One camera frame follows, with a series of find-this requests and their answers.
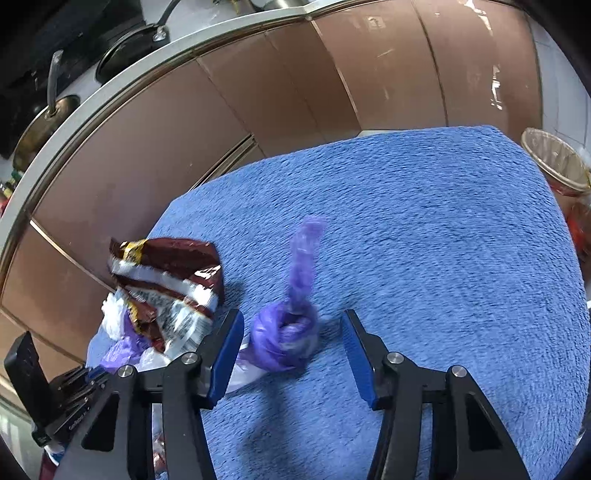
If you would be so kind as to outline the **purple wrapper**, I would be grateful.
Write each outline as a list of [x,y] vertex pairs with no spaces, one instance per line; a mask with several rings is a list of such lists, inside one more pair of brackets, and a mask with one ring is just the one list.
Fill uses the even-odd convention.
[[151,342],[141,335],[124,336],[105,353],[99,365],[110,373],[115,373],[124,365],[135,366]]
[[271,373],[307,366],[318,346],[320,321],[311,301],[315,263],[320,252],[325,220],[305,218],[290,243],[287,286],[283,298],[264,305],[250,321],[228,382],[228,393]]

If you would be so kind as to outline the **white tissue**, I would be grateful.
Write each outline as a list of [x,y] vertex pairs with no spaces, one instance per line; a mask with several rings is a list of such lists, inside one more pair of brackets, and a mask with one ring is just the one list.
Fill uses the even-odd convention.
[[125,334],[126,308],[122,296],[109,293],[101,306],[102,321],[87,347],[87,368],[99,367],[105,353]]

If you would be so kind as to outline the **dark red snack bag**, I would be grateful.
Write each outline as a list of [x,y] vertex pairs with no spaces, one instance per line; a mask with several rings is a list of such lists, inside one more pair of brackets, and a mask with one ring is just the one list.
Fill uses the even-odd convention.
[[224,302],[217,248],[188,238],[110,241],[108,270],[134,330],[172,360],[211,333]]

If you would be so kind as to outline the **beige lined trash bin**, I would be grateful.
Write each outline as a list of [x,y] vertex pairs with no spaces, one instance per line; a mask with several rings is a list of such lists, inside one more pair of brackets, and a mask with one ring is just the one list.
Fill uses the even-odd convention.
[[590,193],[590,168],[564,140],[544,130],[528,127],[521,135],[521,146],[553,190],[570,197]]

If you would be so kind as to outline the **brown kitchen cabinets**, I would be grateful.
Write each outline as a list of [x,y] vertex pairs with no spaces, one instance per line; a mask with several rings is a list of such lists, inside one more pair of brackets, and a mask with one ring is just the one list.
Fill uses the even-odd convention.
[[530,21],[513,1],[317,1],[224,21],[90,95],[1,219],[1,345],[81,364],[111,288],[111,239],[250,162],[370,130],[542,123]]

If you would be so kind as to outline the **blue towel mat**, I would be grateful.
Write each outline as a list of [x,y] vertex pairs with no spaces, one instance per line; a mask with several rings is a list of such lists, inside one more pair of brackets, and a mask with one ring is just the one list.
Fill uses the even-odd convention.
[[327,230],[308,367],[269,374],[204,413],[221,479],[363,479],[382,417],[363,402],[342,312],[417,365],[465,366],[534,479],[552,479],[585,412],[590,321],[563,214],[492,126],[398,131],[252,163],[172,201],[154,237],[213,243],[225,309],[283,296],[301,220]]

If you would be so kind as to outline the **cooking oil bottle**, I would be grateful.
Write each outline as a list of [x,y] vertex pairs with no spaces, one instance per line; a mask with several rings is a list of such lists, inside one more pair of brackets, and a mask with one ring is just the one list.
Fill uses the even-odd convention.
[[580,197],[567,215],[567,226],[581,262],[590,257],[590,195]]

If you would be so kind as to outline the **brass wok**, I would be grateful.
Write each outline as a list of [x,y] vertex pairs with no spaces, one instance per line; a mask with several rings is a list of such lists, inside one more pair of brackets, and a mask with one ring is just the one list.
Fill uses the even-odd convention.
[[47,78],[47,106],[42,109],[19,138],[13,155],[13,168],[25,172],[42,147],[81,104],[78,95],[57,98],[63,50],[53,53]]

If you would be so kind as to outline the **black frying pan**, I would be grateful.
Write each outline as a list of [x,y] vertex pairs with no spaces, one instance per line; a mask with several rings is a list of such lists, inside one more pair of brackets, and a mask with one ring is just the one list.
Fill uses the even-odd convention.
[[167,21],[180,3],[168,3],[159,20],[135,29],[118,39],[102,56],[95,70],[95,80],[104,85],[113,77],[170,42]]

